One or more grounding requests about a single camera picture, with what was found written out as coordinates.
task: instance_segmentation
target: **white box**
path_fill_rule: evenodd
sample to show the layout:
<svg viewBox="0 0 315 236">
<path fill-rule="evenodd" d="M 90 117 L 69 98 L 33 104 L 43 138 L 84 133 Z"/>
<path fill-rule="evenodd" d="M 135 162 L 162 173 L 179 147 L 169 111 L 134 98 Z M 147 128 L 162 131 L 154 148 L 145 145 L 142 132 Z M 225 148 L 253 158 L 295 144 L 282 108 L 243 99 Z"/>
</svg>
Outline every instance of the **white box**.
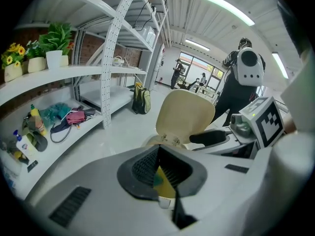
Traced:
<svg viewBox="0 0 315 236">
<path fill-rule="evenodd" d="M 145 39 L 145 41 L 153 47 L 154 40 L 156 38 L 156 34 L 154 33 L 154 30 L 151 26 L 144 26 L 142 27 L 136 27 L 136 31 Z"/>
</svg>

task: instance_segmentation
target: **brick wall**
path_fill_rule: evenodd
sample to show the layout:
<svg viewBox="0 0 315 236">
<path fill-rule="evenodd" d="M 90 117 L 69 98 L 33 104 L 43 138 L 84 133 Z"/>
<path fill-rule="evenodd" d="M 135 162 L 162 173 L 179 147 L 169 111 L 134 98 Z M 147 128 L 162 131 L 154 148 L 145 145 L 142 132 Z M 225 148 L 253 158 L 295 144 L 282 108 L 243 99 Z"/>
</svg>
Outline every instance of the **brick wall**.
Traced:
<svg viewBox="0 0 315 236">
<path fill-rule="evenodd" d="M 17 44 L 21 44 L 26 47 L 26 44 L 29 40 L 34 41 L 38 40 L 39 35 L 46 34 L 47 28 L 29 28 L 29 29 L 18 29 L 14 32 L 12 36 L 12 42 Z M 72 32 L 72 39 L 74 39 L 75 32 Z M 101 46 L 104 42 L 103 39 L 85 34 L 82 43 L 81 56 L 80 56 L 80 64 L 84 65 L 89 60 L 89 58 L 93 55 L 93 53 Z M 71 64 L 71 51 L 69 52 L 69 64 Z M 116 46 L 114 51 L 114 57 L 121 56 L 129 61 L 130 65 L 138 66 L 141 57 L 141 51 L 135 49 L 127 49 L 121 46 Z M 2 76 L 2 80 L 0 84 L 4 83 L 4 77 Z M 40 87 L 29 90 L 10 101 L 6 102 L 2 106 L 0 106 L 0 119 L 7 116 L 9 113 L 13 112 L 15 109 L 20 107 L 21 105 L 30 102 L 32 99 L 42 95 L 43 93 L 49 92 L 54 89 L 62 88 L 67 86 L 64 80 L 52 82 L 49 84 L 42 85 Z"/>
</svg>

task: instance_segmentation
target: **white plastic bottle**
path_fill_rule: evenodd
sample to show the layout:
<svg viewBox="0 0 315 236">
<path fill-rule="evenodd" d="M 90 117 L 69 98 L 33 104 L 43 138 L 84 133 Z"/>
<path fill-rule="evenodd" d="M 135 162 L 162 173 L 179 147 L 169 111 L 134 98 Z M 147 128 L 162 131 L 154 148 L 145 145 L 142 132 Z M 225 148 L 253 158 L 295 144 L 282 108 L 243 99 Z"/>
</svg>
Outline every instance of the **white plastic bottle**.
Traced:
<svg viewBox="0 0 315 236">
<path fill-rule="evenodd" d="M 30 162 L 34 161 L 38 151 L 27 136 L 20 136 L 17 130 L 13 132 L 13 135 L 15 135 L 17 139 L 16 147 L 29 159 Z"/>
</svg>

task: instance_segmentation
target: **person in black clothing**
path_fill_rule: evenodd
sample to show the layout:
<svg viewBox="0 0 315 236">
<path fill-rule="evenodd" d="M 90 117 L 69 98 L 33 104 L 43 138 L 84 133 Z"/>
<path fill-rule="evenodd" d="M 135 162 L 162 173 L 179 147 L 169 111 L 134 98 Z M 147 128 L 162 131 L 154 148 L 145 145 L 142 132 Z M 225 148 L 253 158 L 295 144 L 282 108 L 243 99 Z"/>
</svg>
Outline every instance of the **person in black clothing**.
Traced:
<svg viewBox="0 0 315 236">
<path fill-rule="evenodd" d="M 206 84 L 206 74 L 202 73 L 202 78 L 199 82 L 199 85 L 203 87 L 203 85 L 205 85 L 205 84 Z"/>
<path fill-rule="evenodd" d="M 177 67 L 173 68 L 174 69 L 174 73 L 173 73 L 173 76 L 172 76 L 172 79 L 171 79 L 171 89 L 174 89 L 176 81 L 177 81 L 178 77 L 181 74 L 181 70 L 184 69 L 180 59 L 176 60 L 176 62 L 177 62 Z"/>
<path fill-rule="evenodd" d="M 240 50 L 245 47 L 252 47 L 252 43 L 249 39 L 243 37 L 240 41 L 238 49 Z M 223 61 L 223 65 L 226 68 L 231 68 L 237 60 L 237 54 L 238 51 L 231 52 Z M 265 71 L 266 63 L 261 55 L 260 58 L 263 69 Z M 239 82 L 235 78 L 232 68 L 231 73 L 227 77 L 224 88 L 221 92 L 221 96 L 217 102 L 216 113 L 213 117 L 212 122 L 223 115 L 224 112 L 229 109 L 230 111 L 226 117 L 223 127 L 229 126 L 232 114 L 237 114 L 242 108 L 246 107 L 254 99 L 256 90 L 257 87 L 243 86 L 239 84 Z"/>
</svg>

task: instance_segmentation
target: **perforated metal upright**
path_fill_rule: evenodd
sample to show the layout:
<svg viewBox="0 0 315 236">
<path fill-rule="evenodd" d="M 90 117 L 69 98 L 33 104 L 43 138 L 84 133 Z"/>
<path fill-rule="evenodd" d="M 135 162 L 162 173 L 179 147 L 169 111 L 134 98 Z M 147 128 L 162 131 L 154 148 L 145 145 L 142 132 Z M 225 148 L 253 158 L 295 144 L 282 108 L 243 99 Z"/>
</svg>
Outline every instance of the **perforated metal upright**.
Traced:
<svg viewBox="0 0 315 236">
<path fill-rule="evenodd" d="M 125 15 L 132 1 L 133 0 L 121 0 L 121 2 L 119 3 L 116 9 L 117 16 L 111 20 L 103 47 L 100 99 L 104 128 L 108 127 L 111 124 L 110 78 L 115 46 L 119 31 L 122 27 L 122 21 L 125 18 Z"/>
</svg>

